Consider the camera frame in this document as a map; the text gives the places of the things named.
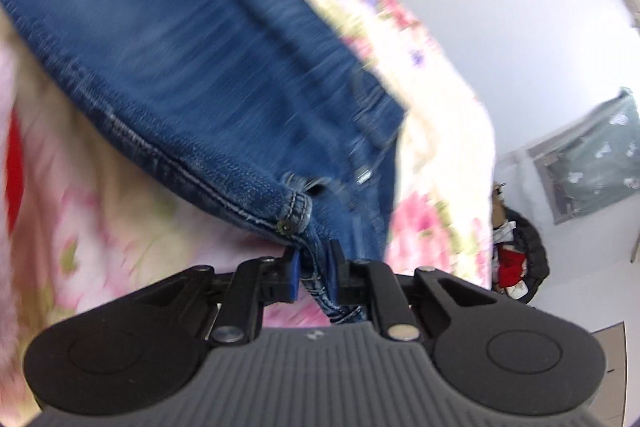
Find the blue denim jeans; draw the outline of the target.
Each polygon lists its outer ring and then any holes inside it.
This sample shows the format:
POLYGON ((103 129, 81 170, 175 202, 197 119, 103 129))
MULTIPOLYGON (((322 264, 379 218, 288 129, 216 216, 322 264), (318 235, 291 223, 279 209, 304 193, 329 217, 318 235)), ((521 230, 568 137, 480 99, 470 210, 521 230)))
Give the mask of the blue denim jeans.
POLYGON ((107 141, 201 210, 302 254, 335 324, 381 259, 405 114, 305 0, 1 0, 107 141))

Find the black clothes pile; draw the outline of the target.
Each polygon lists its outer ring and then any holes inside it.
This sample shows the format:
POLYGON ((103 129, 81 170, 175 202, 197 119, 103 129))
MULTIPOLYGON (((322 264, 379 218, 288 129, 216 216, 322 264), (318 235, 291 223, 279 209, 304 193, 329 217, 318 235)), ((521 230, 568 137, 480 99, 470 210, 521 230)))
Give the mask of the black clothes pile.
POLYGON ((547 251, 533 223, 506 205, 502 189, 495 183, 491 194, 491 288, 527 305, 550 275, 547 251))

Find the floral yellow bed quilt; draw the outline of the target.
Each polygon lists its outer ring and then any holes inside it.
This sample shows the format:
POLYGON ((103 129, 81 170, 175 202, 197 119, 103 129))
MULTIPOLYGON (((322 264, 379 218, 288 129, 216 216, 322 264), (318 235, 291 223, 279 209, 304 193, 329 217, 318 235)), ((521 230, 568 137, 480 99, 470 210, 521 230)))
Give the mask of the floral yellow bed quilt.
MULTIPOLYGON (((398 0, 307 0, 407 113, 385 258, 489 283, 495 132, 483 103, 398 0)), ((1 23, 1 421, 39 411, 22 372, 47 326, 207 263, 230 271, 280 247, 166 191, 123 158, 1 23)))

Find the green patterned window curtain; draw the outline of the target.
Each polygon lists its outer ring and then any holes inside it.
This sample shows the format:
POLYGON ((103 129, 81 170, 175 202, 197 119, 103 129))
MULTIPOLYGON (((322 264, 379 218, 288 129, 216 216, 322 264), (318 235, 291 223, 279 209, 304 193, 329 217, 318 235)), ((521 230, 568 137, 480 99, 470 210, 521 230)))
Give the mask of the green patterned window curtain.
POLYGON ((639 113, 626 88, 528 150, 555 225, 639 193, 639 113))

